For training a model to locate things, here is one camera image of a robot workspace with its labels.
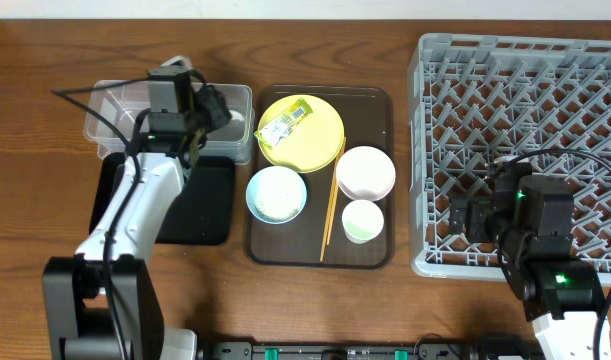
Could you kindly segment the yellow round plate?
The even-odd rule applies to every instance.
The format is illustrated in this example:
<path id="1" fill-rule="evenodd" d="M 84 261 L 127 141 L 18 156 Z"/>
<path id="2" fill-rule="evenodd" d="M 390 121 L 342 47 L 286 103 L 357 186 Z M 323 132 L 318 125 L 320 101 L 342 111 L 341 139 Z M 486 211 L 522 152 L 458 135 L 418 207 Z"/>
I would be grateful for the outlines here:
<path id="1" fill-rule="evenodd" d="M 313 112 L 300 121 L 276 147 L 269 148 L 260 140 L 257 143 L 269 163 L 289 167 L 298 173 L 310 173 L 331 163 L 345 139 L 342 118 L 329 102 L 313 95 L 288 95 L 264 111 L 257 132 L 299 99 L 303 99 Z"/>

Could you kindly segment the light blue bowl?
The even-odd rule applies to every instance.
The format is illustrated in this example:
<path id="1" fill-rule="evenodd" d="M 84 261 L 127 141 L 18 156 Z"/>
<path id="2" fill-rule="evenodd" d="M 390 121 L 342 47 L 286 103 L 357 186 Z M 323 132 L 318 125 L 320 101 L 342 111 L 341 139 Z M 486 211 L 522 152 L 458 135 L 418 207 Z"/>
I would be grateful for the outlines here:
<path id="1" fill-rule="evenodd" d="M 303 178 L 294 170 L 269 166 L 252 176 L 246 187 L 245 200 L 256 219 L 279 225 L 301 213 L 307 201 L 307 188 Z"/>

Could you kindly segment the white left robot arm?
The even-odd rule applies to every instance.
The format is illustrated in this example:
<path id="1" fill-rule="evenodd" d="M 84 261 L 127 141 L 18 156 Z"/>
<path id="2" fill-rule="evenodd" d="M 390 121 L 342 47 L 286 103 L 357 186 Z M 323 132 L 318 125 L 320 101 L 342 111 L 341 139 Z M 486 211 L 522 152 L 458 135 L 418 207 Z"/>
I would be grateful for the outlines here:
<path id="1" fill-rule="evenodd" d="M 178 55 L 148 70 L 148 108 L 130 136 L 98 111 L 56 96 L 104 124 L 124 145 L 118 184 L 86 240 L 69 257 L 52 257 L 42 274 L 51 356 L 54 359 L 198 359 L 197 334 L 166 325 L 148 265 L 170 207 L 208 133 L 232 114 L 225 97 Z"/>

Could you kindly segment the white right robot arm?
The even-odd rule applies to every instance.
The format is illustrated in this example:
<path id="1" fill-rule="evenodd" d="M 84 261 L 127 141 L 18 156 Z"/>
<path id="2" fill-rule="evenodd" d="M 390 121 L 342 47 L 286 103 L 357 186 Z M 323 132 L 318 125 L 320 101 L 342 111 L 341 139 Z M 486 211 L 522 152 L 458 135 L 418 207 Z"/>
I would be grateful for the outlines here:
<path id="1" fill-rule="evenodd" d="M 608 301 L 594 267 L 572 253 L 567 182 L 524 160 L 495 164 L 489 195 L 453 195 L 449 230 L 491 243 L 546 359 L 610 359 Z"/>

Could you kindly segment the rice grains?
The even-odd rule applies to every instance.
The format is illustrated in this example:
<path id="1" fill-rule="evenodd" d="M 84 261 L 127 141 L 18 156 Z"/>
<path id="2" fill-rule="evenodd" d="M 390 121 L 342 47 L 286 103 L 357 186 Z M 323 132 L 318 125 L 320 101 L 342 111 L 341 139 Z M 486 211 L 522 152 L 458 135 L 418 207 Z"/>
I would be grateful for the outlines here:
<path id="1" fill-rule="evenodd" d="M 289 172 L 262 174 L 258 180 L 254 206 L 262 218 L 284 222 L 294 217 L 301 207 L 302 188 Z"/>

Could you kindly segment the pale green cup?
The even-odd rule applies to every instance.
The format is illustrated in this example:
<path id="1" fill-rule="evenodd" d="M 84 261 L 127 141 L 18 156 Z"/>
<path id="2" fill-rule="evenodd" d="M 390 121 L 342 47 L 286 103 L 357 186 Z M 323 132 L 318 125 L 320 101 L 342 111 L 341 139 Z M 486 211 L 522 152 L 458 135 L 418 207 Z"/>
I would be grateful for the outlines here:
<path id="1" fill-rule="evenodd" d="M 364 244 L 376 238 L 384 228 L 384 215 L 374 202 L 355 200 L 341 215 L 342 227 L 349 241 Z"/>

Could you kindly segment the white tissue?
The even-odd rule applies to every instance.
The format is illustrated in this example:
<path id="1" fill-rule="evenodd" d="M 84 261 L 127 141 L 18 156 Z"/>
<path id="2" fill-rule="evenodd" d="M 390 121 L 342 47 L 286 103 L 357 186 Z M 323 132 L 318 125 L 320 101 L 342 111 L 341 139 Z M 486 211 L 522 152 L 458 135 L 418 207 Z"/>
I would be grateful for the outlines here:
<path id="1" fill-rule="evenodd" d="M 229 125 L 232 127 L 243 127 L 246 122 L 246 117 L 242 115 L 240 112 L 235 110 L 230 110 L 231 119 L 229 121 Z"/>

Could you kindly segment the pink bowl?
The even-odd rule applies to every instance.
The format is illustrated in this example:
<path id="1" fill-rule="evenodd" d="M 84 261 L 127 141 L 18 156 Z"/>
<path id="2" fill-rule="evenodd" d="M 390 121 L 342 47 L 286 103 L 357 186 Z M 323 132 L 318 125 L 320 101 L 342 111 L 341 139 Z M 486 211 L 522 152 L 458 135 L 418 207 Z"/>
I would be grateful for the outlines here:
<path id="1" fill-rule="evenodd" d="M 381 200 L 393 189 L 395 181 L 393 161 L 375 147 L 354 147 L 341 156 L 336 166 L 336 182 L 352 200 Z"/>

